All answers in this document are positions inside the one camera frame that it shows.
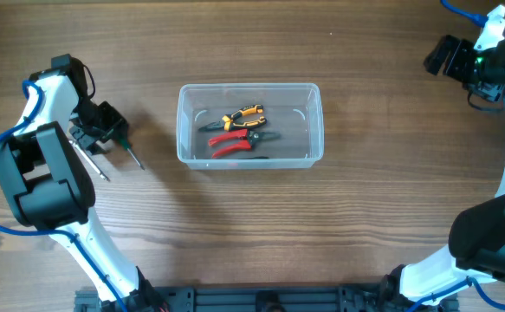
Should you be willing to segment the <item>red black small screwdriver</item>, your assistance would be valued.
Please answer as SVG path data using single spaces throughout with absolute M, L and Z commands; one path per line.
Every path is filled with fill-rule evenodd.
M 240 159 L 234 159 L 234 160 L 254 160 L 254 159 L 269 159 L 268 156 L 255 156 L 255 157 L 250 157 L 250 158 L 240 158 Z

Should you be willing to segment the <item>red handled cutters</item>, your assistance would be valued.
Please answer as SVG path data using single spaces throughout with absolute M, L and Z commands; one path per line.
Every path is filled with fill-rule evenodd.
M 275 132 L 257 132 L 243 129 L 218 135 L 208 141 L 209 146 L 216 146 L 227 141 L 235 141 L 235 144 L 222 147 L 212 154 L 213 159 L 219 159 L 232 153 L 251 151 L 253 147 L 263 140 L 277 140 L 281 135 Z

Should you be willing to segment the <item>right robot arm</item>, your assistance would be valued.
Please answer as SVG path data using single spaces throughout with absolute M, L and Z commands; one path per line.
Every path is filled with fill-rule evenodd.
M 476 42 L 443 36 L 424 60 L 427 72 L 443 73 L 463 84 L 469 95 L 505 107 L 505 7 L 486 16 L 450 6 L 468 18 L 481 33 Z M 457 292 L 473 287 L 491 307 L 505 311 L 505 303 L 491 299 L 485 283 L 505 283 L 505 166 L 494 198 L 462 211 L 455 219 L 448 243 L 424 260 L 398 266 L 384 276 L 377 294 L 378 311 L 438 310 Z

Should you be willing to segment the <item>silver ratchet wrench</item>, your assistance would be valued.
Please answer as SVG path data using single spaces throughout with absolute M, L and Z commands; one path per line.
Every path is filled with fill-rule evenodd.
M 98 165 L 92 160 L 92 158 L 85 152 L 85 150 L 80 146 L 80 144 L 75 140 L 69 140 L 71 146 L 77 150 L 84 160 L 91 166 L 91 168 L 105 181 L 109 182 L 109 177 L 98 167 Z

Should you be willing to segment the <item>orange black pliers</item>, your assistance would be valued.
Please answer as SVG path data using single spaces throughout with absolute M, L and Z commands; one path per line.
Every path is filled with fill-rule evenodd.
M 252 114 L 262 114 L 263 111 L 264 107 L 261 104 L 242 107 L 232 114 L 224 115 L 220 121 L 211 122 L 205 126 L 200 127 L 198 131 L 211 132 L 216 130 L 224 130 L 225 132 L 231 132 L 243 129 L 256 129 L 267 124 L 267 119 L 264 116 L 260 116 L 256 120 L 240 121 L 240 119 Z

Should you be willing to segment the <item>clear plastic container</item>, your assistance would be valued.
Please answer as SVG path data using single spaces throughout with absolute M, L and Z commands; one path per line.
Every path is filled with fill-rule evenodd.
M 210 139 L 226 132 L 199 132 L 198 129 L 256 104 L 263 105 L 263 113 L 242 117 L 240 121 L 264 116 L 267 124 L 256 131 L 279 133 L 281 138 L 260 141 L 251 151 L 213 159 L 215 151 L 235 141 L 209 146 Z M 323 157 L 324 143 L 320 89 L 313 83 L 187 84 L 180 89 L 177 154 L 193 170 L 309 168 Z M 255 156 L 269 159 L 234 160 Z

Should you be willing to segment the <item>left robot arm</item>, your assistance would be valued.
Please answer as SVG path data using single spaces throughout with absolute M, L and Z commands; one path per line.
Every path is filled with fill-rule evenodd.
M 27 105 L 0 134 L 0 186 L 24 237 L 49 236 L 82 267 L 101 311 L 167 311 L 166 299 L 117 248 L 96 210 L 82 157 L 113 140 L 131 148 L 126 119 L 108 102 L 95 104 L 94 78 L 69 54 L 23 81 Z

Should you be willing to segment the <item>green handled screwdriver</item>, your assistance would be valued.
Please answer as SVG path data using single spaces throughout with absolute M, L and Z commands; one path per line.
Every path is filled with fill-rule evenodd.
M 142 169 L 145 170 L 143 164 L 140 162 L 139 158 L 137 155 L 134 153 L 132 149 L 132 145 L 129 142 L 128 138 L 125 135 L 118 134 L 116 136 L 116 140 L 119 142 L 119 144 L 130 154 L 130 156 L 133 158 L 133 160 L 136 162 L 136 164 Z

